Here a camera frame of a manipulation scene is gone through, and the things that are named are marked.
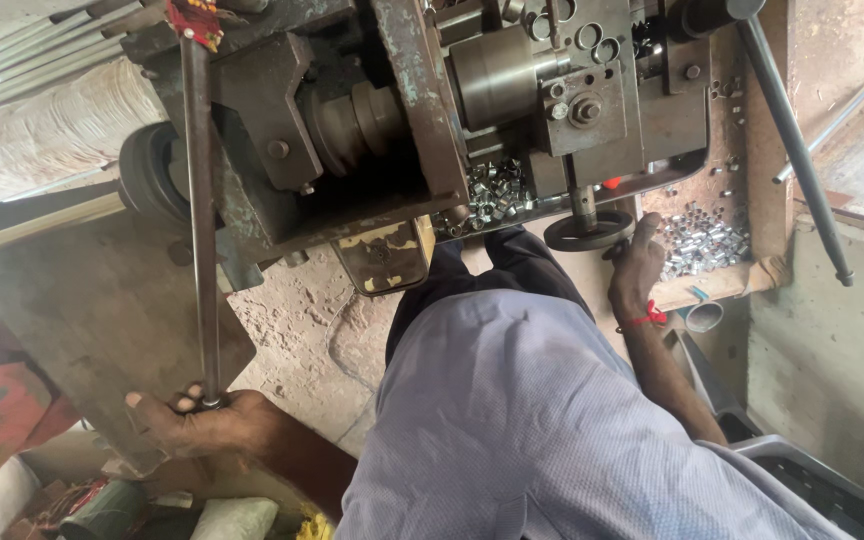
leg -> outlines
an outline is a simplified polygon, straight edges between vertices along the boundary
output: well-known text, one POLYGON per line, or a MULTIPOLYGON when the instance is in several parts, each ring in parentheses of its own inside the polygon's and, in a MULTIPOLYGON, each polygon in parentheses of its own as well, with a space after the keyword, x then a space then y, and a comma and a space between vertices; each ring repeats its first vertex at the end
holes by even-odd
POLYGON ((418 287, 405 291, 398 302, 389 328, 389 339, 385 344, 385 365, 389 365, 405 331, 423 310, 443 298, 474 291, 475 284, 475 276, 469 273, 469 268, 462 262, 462 241, 436 244, 429 264, 428 279, 418 287))
POLYGON ((525 291, 570 300, 594 322, 592 311, 552 251, 522 225, 486 234, 486 252, 492 265, 514 275, 525 291))

light blue shirt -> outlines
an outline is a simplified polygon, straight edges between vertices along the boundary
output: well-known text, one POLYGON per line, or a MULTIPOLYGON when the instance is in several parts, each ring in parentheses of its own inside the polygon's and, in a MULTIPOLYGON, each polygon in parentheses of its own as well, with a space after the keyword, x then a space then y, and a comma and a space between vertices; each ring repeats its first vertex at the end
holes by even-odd
POLYGON ((409 326, 342 510, 338 539, 848 538, 692 442, 577 304, 511 290, 409 326))

wall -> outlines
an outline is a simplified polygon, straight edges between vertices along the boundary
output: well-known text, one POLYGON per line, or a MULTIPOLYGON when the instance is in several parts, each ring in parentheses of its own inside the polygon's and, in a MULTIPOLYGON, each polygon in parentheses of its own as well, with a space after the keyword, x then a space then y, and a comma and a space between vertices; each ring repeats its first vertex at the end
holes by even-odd
POLYGON ((749 410, 864 485, 864 229, 839 231, 854 287, 835 279, 811 218, 801 216, 794 284, 752 298, 749 410))

dark trousers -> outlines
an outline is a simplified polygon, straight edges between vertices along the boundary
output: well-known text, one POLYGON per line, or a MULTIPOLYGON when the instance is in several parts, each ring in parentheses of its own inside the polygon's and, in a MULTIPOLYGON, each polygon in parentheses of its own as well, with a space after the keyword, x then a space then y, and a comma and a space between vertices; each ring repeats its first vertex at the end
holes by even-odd
POLYGON ((546 243, 525 227, 516 225, 489 232, 485 241, 493 268, 481 276, 470 274, 462 262, 461 241, 436 245, 428 279, 422 285, 405 291, 398 303, 385 345, 386 366, 392 361, 392 355, 412 321, 438 300, 456 294, 511 289, 555 296, 578 304, 589 318, 593 318, 575 283, 556 262, 546 243))

metal ring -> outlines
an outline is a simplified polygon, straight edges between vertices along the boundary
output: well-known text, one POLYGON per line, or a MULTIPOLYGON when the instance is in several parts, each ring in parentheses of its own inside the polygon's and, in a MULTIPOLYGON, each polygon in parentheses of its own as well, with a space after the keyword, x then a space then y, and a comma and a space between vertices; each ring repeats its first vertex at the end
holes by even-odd
POLYGON ((549 24, 549 34, 546 35, 546 37, 539 37, 538 35, 536 35, 536 21, 539 19, 542 19, 542 18, 549 19, 549 14, 548 13, 540 13, 534 17, 530 17, 531 20, 529 21, 529 29, 528 29, 529 30, 529 38, 532 38, 532 40, 535 42, 544 42, 544 41, 548 40, 549 37, 552 36, 552 24, 551 24, 552 21, 549 21, 549 23, 550 23, 549 24))
POLYGON ((595 45, 595 47, 592 49, 592 60, 595 62, 595 64, 608 64, 609 62, 618 58, 618 52, 620 47, 621 45, 619 45, 618 39, 614 37, 606 37, 605 39, 599 41, 599 44, 595 45), (612 44, 612 56, 609 59, 603 60, 601 57, 599 57, 599 49, 602 47, 602 45, 605 45, 606 43, 612 44))
POLYGON ((602 38, 605 36, 605 30, 602 30, 602 25, 597 22, 590 22, 587 24, 583 24, 578 31, 575 32, 575 46, 579 47, 580 51, 590 51, 595 47, 599 46, 599 43, 602 43, 602 38), (587 28, 595 29, 595 42, 591 45, 586 45, 582 43, 582 32, 584 32, 587 28))
MULTIPOLYGON (((558 17, 559 17, 558 22, 569 22, 570 20, 572 20, 572 18, 575 17, 575 14, 578 13, 578 11, 579 11, 579 6, 578 6, 578 4, 575 3, 575 0, 565 0, 565 3, 568 4, 568 16, 566 18, 561 18, 562 12, 559 11, 558 12, 558 17)), ((543 6, 542 12, 544 14, 548 14, 548 6, 543 6)))

